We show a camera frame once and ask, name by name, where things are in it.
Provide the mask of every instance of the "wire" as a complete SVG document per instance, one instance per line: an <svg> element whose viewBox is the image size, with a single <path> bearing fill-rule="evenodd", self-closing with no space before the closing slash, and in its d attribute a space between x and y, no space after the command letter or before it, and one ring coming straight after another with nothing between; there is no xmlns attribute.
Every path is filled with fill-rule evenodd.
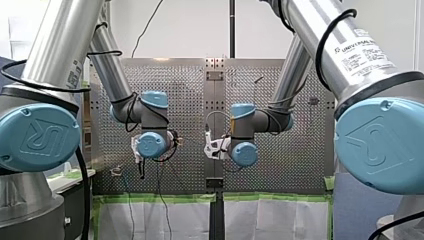
<svg viewBox="0 0 424 240"><path fill-rule="evenodd" d="M228 129L227 133L226 133L226 134L222 137L221 146L219 147L219 152L218 152L218 161L220 161L220 162L221 162L221 152L227 152L226 150L222 149L222 146L224 145L224 140L225 140L227 137L230 137L229 133L230 133L230 129ZM234 159L233 159L233 157L231 156L231 154L228 154L228 152L227 152L227 155L228 155L228 156L230 157L230 159L234 162ZM243 169L243 167L239 167L237 170L230 170L230 169L227 169L227 168L225 167L225 165L224 165L224 161L222 161L222 162L221 162L221 166L222 166L222 169L224 169L224 171L226 171L226 172L228 172L228 173L237 173L237 172L240 172L240 171Z"/></svg>
<svg viewBox="0 0 424 240"><path fill-rule="evenodd" d="M175 152L177 152L177 146L174 146L173 148L172 148L174 151L172 151L172 153L171 153L171 155L169 155L168 157L166 157L165 159L163 159L163 160L157 160L157 159L154 159L154 158L150 158L150 160L152 160L153 162L157 162L157 163L164 163L164 162L167 162L167 161L169 161L173 156L174 156L174 154L175 154Z"/></svg>
<svg viewBox="0 0 424 240"><path fill-rule="evenodd" d="M14 81L14 82L18 82L20 84L23 84L25 86L31 87L31 88L35 88L35 89L41 89L41 90L49 90L49 91L55 91L55 92L67 92L67 93L84 93L84 92L89 92L91 91L91 88L80 88L80 89L64 89L64 88L56 88L56 87L49 87L49 86L44 86L44 85L40 85L40 84L36 84L36 83L31 83L28 81L24 81L20 78L17 78L15 76L13 76L12 74L9 74L7 71L7 69L21 65L21 64L25 64L27 62L27 60L21 60L21 61L16 61L16 62L11 62L8 63L6 65L4 65L1 70L0 73Z"/></svg>
<svg viewBox="0 0 424 240"><path fill-rule="evenodd" d="M135 122L134 120L131 119L131 113L133 112L135 103L137 102L137 99L138 99L138 94L136 92L133 92L132 95L133 95L133 101L131 102L131 106L127 108L127 118L125 119L125 131L129 133L134 131L138 127L138 123L136 123L134 127L132 127L131 129L128 128L128 124L130 123L130 121Z"/></svg>
<svg viewBox="0 0 424 240"><path fill-rule="evenodd" d="M175 171L174 165L172 164L172 161L169 161L169 166L171 167L171 171L172 173L175 175L175 177L177 178L178 184L181 185L181 188L184 191L184 194L189 195L190 193L187 191L186 187L184 186L184 183L181 181L180 176L177 174L177 171Z"/></svg>
<svg viewBox="0 0 424 240"><path fill-rule="evenodd" d="M283 6L281 5L281 0L277 0L277 2L278 2L278 13L280 15L281 22L283 22L283 25L287 28L287 30L294 33L294 29L290 26L286 17L284 16Z"/></svg>
<svg viewBox="0 0 424 240"><path fill-rule="evenodd" d="M87 57L97 56L97 55L106 55L106 54L114 54L115 56L119 57L122 55L122 51L112 50L112 51L106 51L106 52L91 52L91 53L87 53Z"/></svg>
<svg viewBox="0 0 424 240"><path fill-rule="evenodd" d="M297 91L296 92L294 92L293 93L293 95L291 96L291 97L288 97L288 98L284 98L284 99L282 99L282 100L278 100L278 101L276 101L276 102L268 102L268 105L269 104L271 104L271 105L274 105L274 104L282 104L282 103L285 103L285 102L287 102L287 101L290 101L290 100L292 100L293 98L295 98L302 90L303 90L303 88L305 88L305 85L306 85L306 79L305 79L305 81L302 83L302 85L299 87L299 89L297 89ZM272 108L274 108L274 109L278 109L278 108L284 108L284 109L287 109L287 108L285 108L285 107L272 107Z"/></svg>
<svg viewBox="0 0 424 240"><path fill-rule="evenodd" d="M315 68L317 71L318 80L321 82L321 84L331 92L330 87L327 84L327 81L325 80L323 71L322 71L322 55L324 53L324 47L325 43L327 42L328 38L330 37L330 34L333 32L333 30L337 27L337 24L341 21L343 21L346 18L349 17L356 17L357 11L355 9L348 9L344 11L342 14L340 14L337 18L335 18L331 23L328 25L327 30L325 30L324 34L322 35L321 40L319 41L317 53L315 55Z"/></svg>
<svg viewBox="0 0 424 240"><path fill-rule="evenodd" d="M214 114L221 114L224 115L225 117L227 117L228 119L231 119L231 116L228 115L227 113L223 112L223 111L212 111L210 112L207 116L206 116L206 128L209 128L209 118L214 115Z"/></svg>
<svg viewBox="0 0 424 240"><path fill-rule="evenodd" d="M163 204L165 205L165 214L166 214L166 221L168 223L168 228L169 228L169 239L172 240L172 228L171 228L171 223L169 221L169 209L168 209L168 205L166 204L165 200L163 199L162 196L162 191L161 191L161 181L162 181L162 176L163 176L163 168L161 169L161 174L159 176L159 164L156 165L156 177L158 179L158 185L157 185L157 191L159 193L159 197L162 200Z"/></svg>
<svg viewBox="0 0 424 240"><path fill-rule="evenodd" d="M146 174L144 172L144 169L146 167L146 161L143 159L143 163L141 163L140 161L137 163L138 165L138 172L140 173L140 179L144 179Z"/></svg>
<svg viewBox="0 0 424 240"><path fill-rule="evenodd" d="M135 51L136 51L136 50L137 50L137 48L138 48L138 44L140 43L140 39L141 39L141 38L144 36L144 34L146 33L147 28L148 28L148 27L149 27L149 25L150 25L150 22L151 22L151 21L153 20L153 18L155 17L156 12L158 11L158 9L159 9L160 5L162 4L162 2L163 2L163 0L160 0L160 1L159 1L158 5L156 6L155 11L153 12L153 14L152 14L152 16L150 17L149 21L147 21L147 24L146 24L146 26L144 27L143 32L140 34L140 36L138 36L138 38L137 38L137 43L135 44L134 50L133 50L133 52L132 52L132 54L131 54L131 58L134 58L134 54L135 54Z"/></svg>
<svg viewBox="0 0 424 240"><path fill-rule="evenodd" d="M416 219L422 218L422 217L424 217L424 211L418 212L418 213L415 213L415 214L412 214L412 215L409 215L409 216L406 216L406 217L403 217L403 218L400 218L396 221L393 221L393 222L391 222L387 225L384 225L381 228L375 230L371 234L371 236L368 238L368 240L374 240L376 237L380 236L384 231L386 231L390 228L396 227L396 226L401 225L403 223L410 222L410 221L413 221L413 220L416 220Z"/></svg>
<svg viewBox="0 0 424 240"><path fill-rule="evenodd" d="M90 183L87 174L87 167L85 165L84 156L82 155L81 148L78 146L75 151L78 164L81 170L82 184L84 188L84 223L81 233L81 240L88 240L88 233L90 230L90 211L91 211L91 194Z"/></svg>
<svg viewBox="0 0 424 240"><path fill-rule="evenodd" d="M131 240L134 240L134 234L135 234L135 221L134 221L134 215L132 211L131 206L131 193L128 187L128 181L124 174L122 174L122 179L124 179L124 185L125 185L125 191L127 191L128 194L128 207L130 209L130 216L131 216L131 222L132 222L132 233L131 233Z"/></svg>

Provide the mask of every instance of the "pegboard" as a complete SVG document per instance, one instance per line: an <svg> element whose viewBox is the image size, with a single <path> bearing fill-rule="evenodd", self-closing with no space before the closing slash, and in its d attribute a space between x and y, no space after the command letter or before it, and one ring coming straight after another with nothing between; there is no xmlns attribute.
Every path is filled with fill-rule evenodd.
<svg viewBox="0 0 424 240"><path fill-rule="evenodd" d="M184 138L169 163L161 167L161 189L168 194L204 193L205 167L205 59L124 59L125 74L133 91L165 91L169 96L169 128ZM228 112L236 102L255 102L266 107L277 82L282 60L225 60L223 97L214 99L224 103ZM257 84L253 82L263 77ZM125 126L109 116L110 103L97 74L92 71L92 163L95 194L114 192L155 192L157 164L147 161L146 178L141 180L130 146L132 134ZM295 108L295 126L280 136L256 134L259 147L257 165L239 173L224 173L225 191L283 191L321 193L323 177L332 173L332 113L331 94L325 92L316 75L311 72L305 89L299 95ZM318 105L307 102L311 96L320 99ZM215 122L224 128L228 121ZM224 163L232 168L230 160ZM109 170L116 166L124 169L123 178L113 178Z"/></svg>
<svg viewBox="0 0 424 240"><path fill-rule="evenodd" d="M281 70L277 63L278 60L227 60L227 109L245 102L266 108ZM256 133L258 163L237 173L224 172L225 191L324 191L323 177L332 172L334 98L320 85L315 70L310 71L306 81L293 110L293 128L278 136ZM317 98L318 104L310 104L311 98ZM236 169L231 161L224 164L227 169Z"/></svg>
<svg viewBox="0 0 424 240"><path fill-rule="evenodd" d="M202 60L159 62L152 59L126 59L122 62L133 91L165 91L169 98L169 129L175 129L185 142L174 157L161 166L163 193L203 193L205 191L203 147L203 79ZM96 73L92 74L93 167L98 171L93 191L97 194L113 192L155 192L158 164L146 161L145 179L140 179L131 137L140 134L138 127L126 133L125 126L111 119L111 104ZM122 166L123 178L112 177L110 169Z"/></svg>

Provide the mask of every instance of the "white wall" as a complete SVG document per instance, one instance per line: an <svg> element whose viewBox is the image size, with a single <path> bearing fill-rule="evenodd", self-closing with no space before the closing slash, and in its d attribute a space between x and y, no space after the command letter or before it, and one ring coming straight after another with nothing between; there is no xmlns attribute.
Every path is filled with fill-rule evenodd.
<svg viewBox="0 0 424 240"><path fill-rule="evenodd" d="M418 50L416 4L420 1L345 0L344 4L358 10L358 25L371 33L400 69L408 70L418 61L415 56ZM165 0L135 56L229 55L228 2ZM138 34L157 3L158 0L112 1L111 25L126 57L130 56ZM236 56L285 58L292 35L284 29L268 4L259 0L236 0L236 5Z"/></svg>
<svg viewBox="0 0 424 240"><path fill-rule="evenodd" d="M164 0L135 57L203 58L229 55L228 0ZM158 0L114 0L111 25L119 48L131 56ZM266 3L236 1L236 56L284 58L292 36Z"/></svg>
<svg viewBox="0 0 424 240"><path fill-rule="evenodd" d="M0 0L0 56L28 57L49 0Z"/></svg>

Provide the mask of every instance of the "light blue joint cap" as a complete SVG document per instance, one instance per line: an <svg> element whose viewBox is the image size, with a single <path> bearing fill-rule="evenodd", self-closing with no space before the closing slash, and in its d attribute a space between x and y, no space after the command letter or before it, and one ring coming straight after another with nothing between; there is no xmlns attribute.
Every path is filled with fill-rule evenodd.
<svg viewBox="0 0 424 240"><path fill-rule="evenodd" d="M232 151L233 161L240 167L249 167L258 161L258 147L250 142L237 144Z"/></svg>
<svg viewBox="0 0 424 240"><path fill-rule="evenodd" d="M364 184L393 194L424 193L424 105L372 98L350 107L336 125L335 147Z"/></svg>
<svg viewBox="0 0 424 240"><path fill-rule="evenodd" d="M294 116L293 114L290 114L290 119L289 119L289 124L287 124L286 129L284 129L284 131L288 131L290 130L294 125Z"/></svg>
<svg viewBox="0 0 424 240"><path fill-rule="evenodd" d="M140 98L141 101L150 106L168 108L168 95L165 92L145 91L141 94Z"/></svg>
<svg viewBox="0 0 424 240"><path fill-rule="evenodd" d="M236 103L231 106L231 115L234 119L246 117L256 110L253 103Z"/></svg>
<svg viewBox="0 0 424 240"><path fill-rule="evenodd" d="M0 167L42 172L69 160L80 143L80 127L69 111L37 103L0 119Z"/></svg>
<svg viewBox="0 0 424 240"><path fill-rule="evenodd" d="M155 132L144 133L138 139L137 150L144 158L158 158L165 152L165 148L165 140Z"/></svg>

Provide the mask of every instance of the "ur logo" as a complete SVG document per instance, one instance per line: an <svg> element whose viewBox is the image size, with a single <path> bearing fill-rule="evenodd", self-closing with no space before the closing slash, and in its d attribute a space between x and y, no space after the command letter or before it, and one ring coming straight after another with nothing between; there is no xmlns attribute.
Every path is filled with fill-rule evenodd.
<svg viewBox="0 0 424 240"><path fill-rule="evenodd" d="M60 156L68 127L41 119L33 120L26 131L21 151L48 157Z"/></svg>
<svg viewBox="0 0 424 240"><path fill-rule="evenodd" d="M377 117L349 133L346 142L358 161L375 166L375 172L414 158L383 117Z"/></svg>

